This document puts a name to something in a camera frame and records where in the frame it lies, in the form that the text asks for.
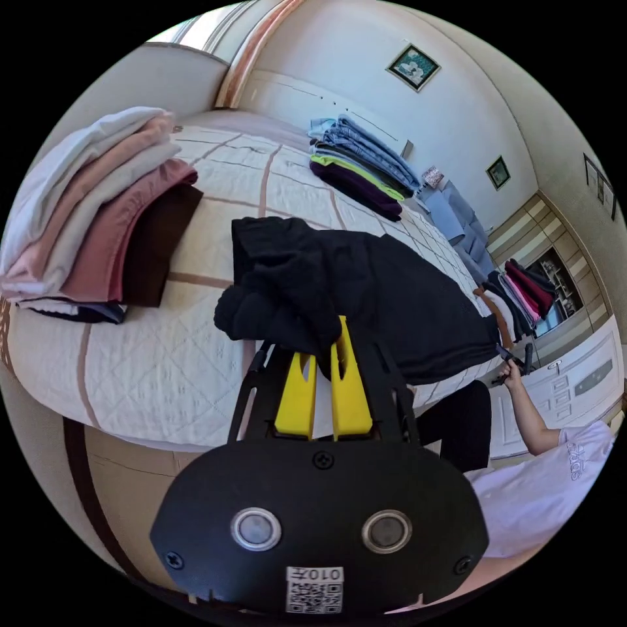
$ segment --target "white t-shirt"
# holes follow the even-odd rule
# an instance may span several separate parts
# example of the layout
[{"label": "white t-shirt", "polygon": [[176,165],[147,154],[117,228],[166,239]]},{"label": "white t-shirt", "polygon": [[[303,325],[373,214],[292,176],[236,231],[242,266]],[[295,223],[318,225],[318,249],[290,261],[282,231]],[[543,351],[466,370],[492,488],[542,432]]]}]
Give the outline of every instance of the white t-shirt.
[{"label": "white t-shirt", "polygon": [[483,510],[485,557],[511,557],[548,542],[588,494],[614,437],[603,421],[564,428],[559,445],[515,466],[465,473]]}]

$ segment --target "white quilted bedspread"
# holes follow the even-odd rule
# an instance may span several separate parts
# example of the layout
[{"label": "white quilted bedspread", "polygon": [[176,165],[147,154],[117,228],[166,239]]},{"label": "white quilted bedspread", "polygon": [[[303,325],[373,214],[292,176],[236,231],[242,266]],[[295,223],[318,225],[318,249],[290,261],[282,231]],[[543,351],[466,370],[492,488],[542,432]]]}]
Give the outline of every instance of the white quilted bedspread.
[{"label": "white quilted bedspread", "polygon": [[[389,233],[455,279],[481,314],[489,314],[473,296],[475,284],[458,255],[421,216],[404,210],[398,223],[380,219],[316,178],[305,153],[269,139],[192,126],[173,139],[183,149],[178,156],[198,170],[204,198],[172,259],[161,307],[131,308],[119,326],[11,308],[14,372],[54,411],[121,437],[176,445],[226,442],[255,349],[252,342],[231,342],[213,324],[216,302],[233,280],[234,218],[297,216],[318,229]],[[420,386],[415,406],[447,396],[498,363],[497,357]]]}]

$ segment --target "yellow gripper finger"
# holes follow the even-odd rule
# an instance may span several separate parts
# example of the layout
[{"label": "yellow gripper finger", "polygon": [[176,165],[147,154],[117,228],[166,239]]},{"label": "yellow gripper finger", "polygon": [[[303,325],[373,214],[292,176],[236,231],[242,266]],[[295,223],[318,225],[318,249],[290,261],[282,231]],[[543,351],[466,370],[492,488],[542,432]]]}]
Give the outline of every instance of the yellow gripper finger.
[{"label": "yellow gripper finger", "polygon": [[[309,364],[309,373],[305,371]],[[285,436],[300,436],[310,440],[314,432],[315,357],[294,353],[287,372],[285,388],[276,414],[274,428]]]},{"label": "yellow gripper finger", "polygon": [[331,347],[331,408],[334,440],[346,436],[366,435],[372,429],[372,417],[346,326],[346,317],[341,315],[340,321],[342,322],[342,335]]}]

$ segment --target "black pants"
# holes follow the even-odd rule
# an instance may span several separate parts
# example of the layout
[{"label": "black pants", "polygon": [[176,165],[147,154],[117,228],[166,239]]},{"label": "black pants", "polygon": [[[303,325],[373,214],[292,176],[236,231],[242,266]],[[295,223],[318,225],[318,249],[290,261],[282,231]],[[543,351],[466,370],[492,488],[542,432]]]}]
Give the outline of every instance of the black pants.
[{"label": "black pants", "polygon": [[492,406],[480,381],[443,398],[417,418],[423,445],[442,441],[440,457],[457,470],[486,468],[490,459]]}]

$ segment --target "window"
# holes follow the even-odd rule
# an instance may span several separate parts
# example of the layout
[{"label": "window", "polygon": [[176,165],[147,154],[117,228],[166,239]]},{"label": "window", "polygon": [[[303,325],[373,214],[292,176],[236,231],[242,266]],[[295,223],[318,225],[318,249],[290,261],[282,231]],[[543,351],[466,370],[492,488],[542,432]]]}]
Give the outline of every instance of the window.
[{"label": "window", "polygon": [[226,7],[216,8],[195,18],[186,20],[166,31],[152,37],[148,41],[159,41],[181,44],[197,50],[208,50],[215,47],[212,35],[226,22],[235,19],[250,5],[250,2],[237,2]]}]

